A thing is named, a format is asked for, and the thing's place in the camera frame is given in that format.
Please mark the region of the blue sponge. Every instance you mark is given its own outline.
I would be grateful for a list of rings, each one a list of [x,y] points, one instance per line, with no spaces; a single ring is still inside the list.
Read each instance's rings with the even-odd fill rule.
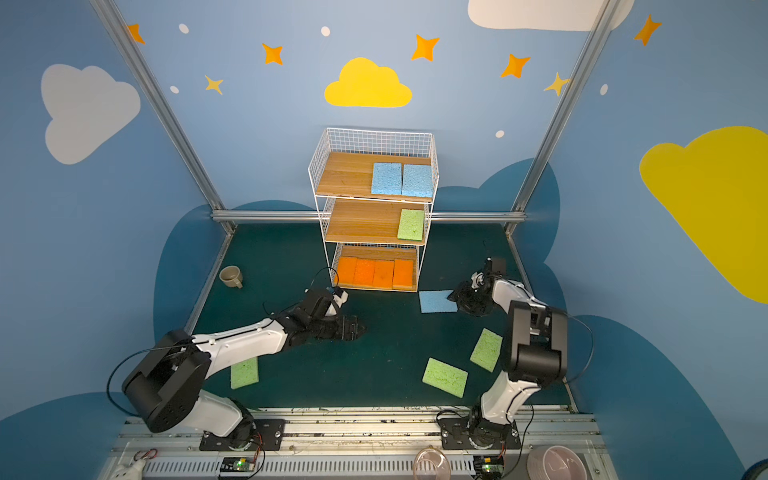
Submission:
[[[457,304],[450,298],[451,290],[420,291],[419,303],[422,314],[454,313]]]
[[[400,163],[375,163],[373,165],[371,193],[400,196],[402,194],[402,165]]]
[[[404,164],[401,194],[406,197],[431,198],[433,196],[431,166]]]

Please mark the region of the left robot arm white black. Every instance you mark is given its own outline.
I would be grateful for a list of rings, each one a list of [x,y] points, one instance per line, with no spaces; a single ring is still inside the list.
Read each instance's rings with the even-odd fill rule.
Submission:
[[[206,392],[206,380],[309,339],[359,339],[366,329],[357,316],[342,312],[347,300],[348,293],[339,287],[311,288],[298,304],[245,327],[200,335],[170,331],[143,352],[121,390],[153,433],[182,425],[222,438],[232,449],[244,449],[258,438],[253,416],[240,402]]]

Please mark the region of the orange sponge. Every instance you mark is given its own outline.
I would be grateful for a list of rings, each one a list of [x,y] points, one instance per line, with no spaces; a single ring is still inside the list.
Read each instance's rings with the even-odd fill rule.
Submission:
[[[373,287],[375,269],[375,260],[357,258],[353,276],[353,285],[360,288]]]
[[[355,257],[342,256],[335,267],[338,274],[339,285],[352,285],[355,279],[355,272],[358,259]]]
[[[380,290],[393,288],[395,262],[392,260],[376,260],[373,276],[373,287]]]
[[[394,261],[392,288],[398,291],[412,291],[415,288],[413,260]]]

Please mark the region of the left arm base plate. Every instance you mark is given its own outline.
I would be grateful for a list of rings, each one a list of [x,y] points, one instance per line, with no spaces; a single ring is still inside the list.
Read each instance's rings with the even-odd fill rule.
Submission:
[[[204,452],[255,452],[257,449],[268,452],[278,451],[285,426],[284,419],[255,419],[250,422],[243,421],[226,437],[219,437],[205,431],[199,450]]]

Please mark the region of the blue sponge front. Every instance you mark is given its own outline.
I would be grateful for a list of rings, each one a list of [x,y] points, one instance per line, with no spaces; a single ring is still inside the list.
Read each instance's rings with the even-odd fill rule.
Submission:
[[[373,165],[371,193],[400,196],[402,194],[402,165],[400,163],[375,163]]]

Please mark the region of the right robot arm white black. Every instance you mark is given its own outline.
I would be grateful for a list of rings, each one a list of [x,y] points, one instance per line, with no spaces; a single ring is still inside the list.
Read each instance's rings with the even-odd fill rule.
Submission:
[[[567,373],[566,312],[538,300],[522,283],[491,273],[475,273],[449,297],[471,316],[494,307],[506,314],[504,366],[473,408],[467,428],[476,437],[507,434],[517,410]]]

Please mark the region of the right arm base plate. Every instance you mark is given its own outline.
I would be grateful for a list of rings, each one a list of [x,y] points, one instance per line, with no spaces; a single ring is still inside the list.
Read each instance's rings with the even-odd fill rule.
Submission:
[[[520,433],[515,422],[500,425],[485,419],[450,417],[437,420],[444,450],[520,449]]]

